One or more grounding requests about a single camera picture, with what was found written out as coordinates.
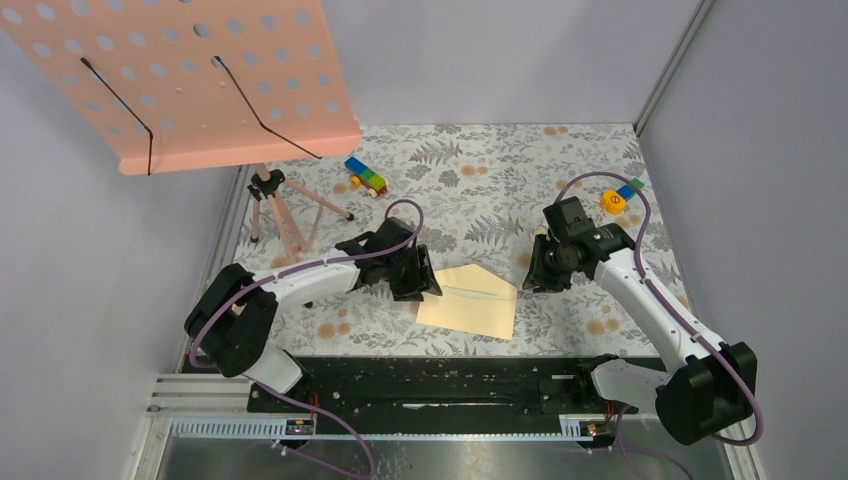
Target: white wall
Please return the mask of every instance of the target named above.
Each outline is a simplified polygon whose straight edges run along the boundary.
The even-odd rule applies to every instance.
[[[115,480],[231,171],[123,177],[0,32],[0,478]]]
[[[643,136],[695,309],[759,358],[770,480],[848,471],[846,25],[719,1]]]
[[[632,122],[698,0],[324,0],[365,124]]]

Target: envelope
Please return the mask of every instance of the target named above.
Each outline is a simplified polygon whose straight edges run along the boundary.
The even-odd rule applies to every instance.
[[[435,275],[443,295],[424,294],[416,323],[512,339],[517,288],[479,265]]]

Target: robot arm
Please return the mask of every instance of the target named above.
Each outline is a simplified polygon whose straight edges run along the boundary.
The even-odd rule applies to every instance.
[[[753,413],[736,383],[695,337],[702,337],[719,351],[753,390],[757,361],[747,345],[728,346],[646,268],[645,280],[659,288],[696,334],[681,328],[639,276],[633,240],[616,224],[596,228],[577,198],[557,202],[544,213],[550,228],[547,235],[536,236],[523,288],[561,292],[570,288],[572,273],[585,273],[624,307],[666,367],[666,372],[659,372],[612,355],[598,357],[586,367],[585,383],[594,389],[590,397],[621,401],[642,412],[656,413],[666,430],[684,445]]]
[[[268,340],[277,310],[307,305],[329,295],[345,293],[380,281],[389,283],[396,301],[421,301],[422,292],[441,295],[427,247],[415,242],[392,254],[363,258],[408,240],[413,230],[389,218],[376,232],[366,232],[336,245],[323,264],[301,262],[275,270],[251,273],[234,263],[224,267],[192,310],[185,331],[195,340],[213,314],[239,290],[273,277],[236,302],[240,312],[227,310],[202,338],[200,348],[224,377],[245,375],[280,393],[288,392],[302,376],[297,362]],[[349,258],[349,262],[327,261]]]

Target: black cable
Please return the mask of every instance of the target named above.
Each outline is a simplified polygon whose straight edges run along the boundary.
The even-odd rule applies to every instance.
[[[106,82],[106,79],[104,79],[100,76],[99,73],[97,73],[97,70],[94,69],[94,67],[91,65],[91,62],[89,62],[87,58],[80,57],[80,62],[82,62],[83,65],[85,65],[86,67],[88,67],[89,70],[91,70],[91,73],[93,73],[94,76],[96,76],[97,79],[100,80],[100,82],[103,83],[103,85],[108,88],[110,92],[112,92],[112,95],[114,95],[115,98],[117,98],[118,101],[121,102],[121,105],[123,105],[124,108],[129,110],[132,116],[135,117],[136,120],[138,120],[138,123],[140,123],[141,126],[144,127],[145,130],[147,130],[147,135],[150,137],[150,143],[147,145],[147,176],[149,177],[150,168],[153,165],[153,131],[150,130],[150,127],[148,127],[146,123],[144,123],[140,118],[138,118],[138,115],[136,115],[133,109],[130,108],[129,105],[127,105],[127,102],[125,102],[124,99],[121,98],[121,96],[118,95],[118,93],[113,90],[112,87],[109,86],[109,84]]]
[[[286,137],[284,137],[284,136],[280,135],[279,133],[277,133],[277,132],[275,132],[274,130],[272,130],[272,129],[271,129],[271,127],[269,127],[268,125],[265,125],[265,123],[262,121],[262,119],[261,119],[261,118],[259,118],[259,114],[258,114],[258,113],[256,113],[256,109],[255,109],[255,108],[253,108],[253,105],[250,103],[250,100],[248,100],[248,99],[247,99],[247,95],[245,95],[244,90],[242,90],[242,89],[241,89],[241,85],[239,85],[238,80],[236,80],[236,77],[235,77],[235,76],[233,76],[233,72],[231,72],[231,71],[230,71],[230,69],[227,67],[227,64],[226,64],[226,63],[224,63],[224,60],[222,60],[222,59],[221,59],[221,57],[219,57],[218,55],[215,55],[215,57],[213,57],[213,58],[215,58],[215,60],[216,60],[219,64],[221,64],[221,67],[223,67],[223,68],[224,68],[224,71],[226,71],[226,72],[227,72],[227,75],[229,75],[230,80],[232,80],[232,81],[233,81],[233,85],[235,85],[235,86],[236,86],[236,88],[238,89],[239,93],[241,94],[241,98],[243,98],[243,99],[244,99],[244,103],[246,103],[246,104],[247,104],[248,108],[250,108],[251,113],[253,113],[253,117],[254,117],[254,118],[256,118],[256,121],[257,121],[257,122],[259,122],[259,125],[261,125],[261,126],[262,126],[262,128],[263,128],[266,132],[268,132],[268,133],[270,133],[270,134],[272,134],[272,135],[276,136],[277,138],[280,138],[281,140],[284,140],[284,141],[286,141],[286,142],[290,143],[291,145],[293,145],[293,146],[297,147],[298,149],[302,150],[304,153],[306,153],[306,154],[308,154],[308,155],[312,156],[313,158],[317,158],[318,160],[320,160],[321,158],[323,158],[323,157],[321,157],[321,156],[319,156],[319,155],[315,155],[314,153],[312,153],[312,152],[310,152],[309,150],[307,150],[307,149],[305,149],[305,148],[301,147],[301,146],[300,146],[300,145],[298,145],[297,143],[295,143],[295,142],[293,142],[293,141],[289,140],[288,138],[286,138]]]

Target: table surface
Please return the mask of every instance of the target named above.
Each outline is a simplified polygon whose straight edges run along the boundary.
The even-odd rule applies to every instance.
[[[388,193],[372,199],[355,188],[344,157],[280,162],[292,180],[353,212],[346,222],[324,209],[313,248],[299,255],[320,257],[339,241],[376,229],[385,208],[409,198],[424,209],[421,242],[434,268],[476,263],[519,286],[533,250],[533,231],[569,178],[606,170],[645,182],[653,215],[643,244],[644,258],[684,305],[682,279],[663,224],[638,140],[630,125],[415,125],[369,126],[357,158],[388,182]],[[616,222],[635,238],[644,218],[638,198],[619,216],[599,205],[614,180],[590,178],[573,190],[596,224]],[[308,236],[318,206],[286,186],[281,192]],[[248,270],[283,265],[284,249],[263,202],[260,241],[250,243],[250,211],[241,229],[235,261]],[[411,207],[395,215],[414,220]],[[595,356],[656,355],[624,309],[582,274],[560,294],[519,291],[511,340],[415,323],[417,304],[395,303],[388,286],[317,300],[312,309],[278,312],[271,338],[294,355],[363,356]]]

